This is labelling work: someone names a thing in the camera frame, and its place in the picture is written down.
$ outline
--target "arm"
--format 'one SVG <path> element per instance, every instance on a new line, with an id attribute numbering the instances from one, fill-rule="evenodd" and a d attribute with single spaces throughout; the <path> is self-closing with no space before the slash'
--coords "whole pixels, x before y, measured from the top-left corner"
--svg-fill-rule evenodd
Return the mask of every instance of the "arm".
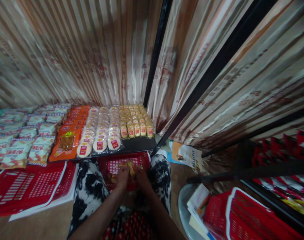
<path id="1" fill-rule="evenodd" d="M 120 206 L 129 178 L 129 167 L 123 166 L 118 172 L 116 188 L 108 195 L 99 208 L 71 235 L 69 240 L 101 239 Z"/>
<path id="2" fill-rule="evenodd" d="M 141 191 L 147 198 L 151 207 L 151 212 L 155 220 L 160 239 L 185 240 L 185 237 L 173 222 L 162 202 L 154 192 L 146 172 L 138 169 L 136 172 L 136 178 L 140 185 Z"/>

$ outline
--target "black metal pole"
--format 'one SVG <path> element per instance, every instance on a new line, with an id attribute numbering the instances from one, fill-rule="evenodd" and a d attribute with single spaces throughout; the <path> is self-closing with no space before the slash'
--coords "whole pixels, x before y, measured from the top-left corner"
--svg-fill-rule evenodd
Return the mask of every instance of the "black metal pole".
<path id="1" fill-rule="evenodd" d="M 242 142 L 245 139 L 250 139 L 250 138 L 255 137 L 257 135 L 260 135 L 260 134 L 262 134 L 264 132 L 267 132 L 267 131 L 269 131 L 269 130 L 271 130 L 273 128 L 276 128 L 276 127 L 282 126 L 284 124 L 290 123 L 290 122 L 292 122 L 292 121 L 294 121 L 296 119 L 302 118 L 302 117 L 304 117 L 304 108 L 302 108 L 302 109 L 300 109 L 300 110 L 298 110 L 298 111 L 296 111 L 296 112 L 294 112 L 294 113 L 292 113 L 292 114 L 290 114 L 290 115 L 288 115 L 286 117 L 283 117 L 283 118 L 281 118 L 281 119 L 279 119 L 279 120 L 277 120 L 275 122 L 272 122 L 272 123 L 270 123 L 270 124 L 268 124 L 268 125 L 266 125 L 264 127 L 261 127 L 261 128 L 255 130 L 255 131 L 253 131 L 253 132 L 251 132 L 249 134 L 246 134 L 245 136 L 240 137 L 237 140 L 235 140 L 233 142 L 230 142 L 230 143 L 228 143 L 228 144 L 226 144 L 226 145 L 224 145 L 224 146 L 222 146 L 220 148 L 217 148 L 217 149 L 209 151 L 209 152 L 207 152 L 205 154 L 202 154 L 202 157 L 207 157 L 207 156 L 209 156 L 211 154 L 214 154 L 214 153 L 219 152 L 221 150 L 224 150 L 224 149 L 226 149 L 228 147 L 231 147 L 231 146 L 233 146 L 233 145 L 235 145 L 237 143 L 240 143 L 240 142 Z"/>
<path id="2" fill-rule="evenodd" d="M 188 178 L 186 181 L 188 183 L 212 183 L 242 179 L 292 176 L 296 174 L 304 174 L 304 160 L 269 164 L 256 168 L 246 168 L 203 177 L 192 177 Z"/>
<path id="3" fill-rule="evenodd" d="M 148 82 L 146 83 L 146 90 L 145 90 L 145 96 L 144 96 L 144 102 L 143 102 L 144 107 L 147 107 L 148 102 L 149 102 L 151 88 L 152 88 L 153 79 L 154 79 L 154 75 L 155 75 L 155 70 L 157 67 L 158 57 L 159 57 L 159 53 L 161 51 L 163 38 L 164 38 L 164 34 L 165 34 L 165 29 L 166 29 L 166 25 L 167 25 L 167 20 L 168 20 L 169 12 L 171 11 L 171 6 L 172 6 L 172 0 L 163 0 L 161 14 L 159 16 L 159 21 L 158 21 L 158 27 L 157 27 L 154 47 L 153 47 L 153 54 L 152 54 Z"/>
<path id="4" fill-rule="evenodd" d="M 194 106 L 203 95 L 205 90 L 211 85 L 216 79 L 219 73 L 223 70 L 226 64 L 250 36 L 253 30 L 269 12 L 272 6 L 277 0 L 254 0 L 249 9 L 246 11 L 222 49 L 219 51 L 208 70 L 204 73 L 203 77 L 196 85 L 191 95 L 188 97 L 172 124 L 169 126 L 167 131 L 164 133 L 160 141 L 157 143 L 156 148 L 153 150 L 151 157 L 156 154 L 158 149 L 165 143 L 172 132 L 181 123 L 187 113 L 191 110 L 191 106 Z"/>

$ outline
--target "beige curtain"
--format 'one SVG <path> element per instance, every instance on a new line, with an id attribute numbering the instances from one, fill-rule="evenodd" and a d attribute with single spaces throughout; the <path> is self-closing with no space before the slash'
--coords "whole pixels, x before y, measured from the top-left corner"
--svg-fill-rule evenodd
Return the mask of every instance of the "beige curtain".
<path id="1" fill-rule="evenodd" d="M 199 1 L 189 6 L 193 15 L 174 4 L 168 25 L 177 27 L 167 29 L 154 79 L 154 98 L 149 102 L 149 112 L 161 135 L 249 3 Z M 223 11 L 224 4 L 229 4 L 229 11 Z M 171 138 L 206 151 L 303 107 L 304 1 L 278 1 L 199 102 L 191 106 Z M 255 139 L 283 132 L 294 135 L 298 128 L 304 129 L 304 118 Z"/>
<path id="2" fill-rule="evenodd" d="M 161 0 L 0 0 L 0 109 L 144 98 Z"/>

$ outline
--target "rack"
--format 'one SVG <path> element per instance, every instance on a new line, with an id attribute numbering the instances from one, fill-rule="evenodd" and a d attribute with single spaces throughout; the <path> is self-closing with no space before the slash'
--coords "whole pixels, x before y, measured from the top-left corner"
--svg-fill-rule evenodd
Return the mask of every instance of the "rack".
<path id="1" fill-rule="evenodd" d="M 233 55 L 238 51 L 238 49 L 242 46 L 242 44 L 246 41 L 246 39 L 250 36 L 253 30 L 257 27 L 257 25 L 261 22 L 265 15 L 271 10 L 271 8 L 276 2 L 277 0 L 253 1 L 247 12 L 244 14 L 242 19 L 232 32 L 232 34 L 229 36 L 226 43 L 223 45 L 222 49 L 219 51 L 211 65 L 208 67 L 207 71 L 200 79 L 199 83 L 196 85 L 188 99 L 185 101 L 185 103 L 179 110 L 178 114 L 175 116 L 169 128 L 166 130 L 166 132 L 158 141 L 158 143 L 155 144 L 151 157 L 155 155 L 159 148 L 165 144 L 166 140 L 170 137 L 170 135 L 174 132 L 174 130 L 179 126 L 184 117 L 191 110 L 190 106 L 194 106 L 199 101 L 203 93 L 212 84 L 212 82 L 216 79 L 219 73 L 233 57 Z M 162 12 L 158 23 L 158 30 L 153 49 L 151 68 L 145 92 L 145 107 L 147 107 L 149 101 L 153 78 L 155 75 L 156 65 L 165 33 L 168 15 L 170 13 L 171 4 L 172 0 L 163 1 Z M 304 117 L 304 108 L 271 124 L 268 124 L 267 126 L 255 130 L 249 134 L 246 134 L 243 137 L 231 143 L 228 143 L 220 148 L 204 153 L 202 157 L 209 156 L 230 146 L 239 144 L 236 163 L 233 166 L 232 171 L 204 177 L 188 178 L 187 182 L 208 183 L 215 181 L 240 180 L 244 185 L 246 185 L 248 188 L 250 188 L 259 196 L 261 196 L 267 202 L 267 205 L 275 212 L 275 214 L 280 219 L 282 219 L 289 226 L 293 227 L 296 231 L 304 235 L 304 216 L 287 206 L 285 203 L 281 202 L 269 191 L 265 190 L 264 188 L 252 181 L 252 179 L 259 177 L 304 174 L 304 161 L 279 163 L 275 165 L 252 168 L 250 159 L 253 154 L 255 143 L 248 140 L 268 130 L 282 126 L 286 123 L 289 123 L 302 117 Z"/>

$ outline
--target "leg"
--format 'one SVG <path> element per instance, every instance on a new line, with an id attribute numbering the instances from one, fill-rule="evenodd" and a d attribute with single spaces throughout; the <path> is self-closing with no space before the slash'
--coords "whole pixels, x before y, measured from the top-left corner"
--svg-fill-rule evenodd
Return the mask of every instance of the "leg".
<path id="1" fill-rule="evenodd" d="M 171 216 L 171 170 L 167 159 L 162 154 L 152 157 L 148 178 L 154 192 Z"/>
<path id="2" fill-rule="evenodd" d="M 91 159 L 81 161 L 68 238 L 102 204 L 108 194 L 97 161 Z"/>

